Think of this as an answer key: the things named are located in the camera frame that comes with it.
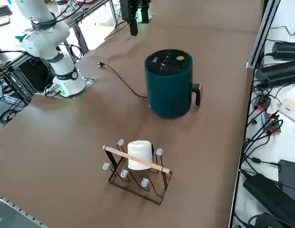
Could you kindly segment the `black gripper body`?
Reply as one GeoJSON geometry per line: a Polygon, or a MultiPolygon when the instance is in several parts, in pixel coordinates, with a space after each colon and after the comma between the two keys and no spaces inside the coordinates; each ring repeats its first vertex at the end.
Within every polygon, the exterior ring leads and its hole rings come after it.
{"type": "Polygon", "coordinates": [[[121,0],[120,9],[123,20],[128,22],[130,14],[135,15],[137,19],[137,12],[139,11],[139,22],[142,23],[141,8],[149,6],[149,4],[149,0],[121,0]]]}

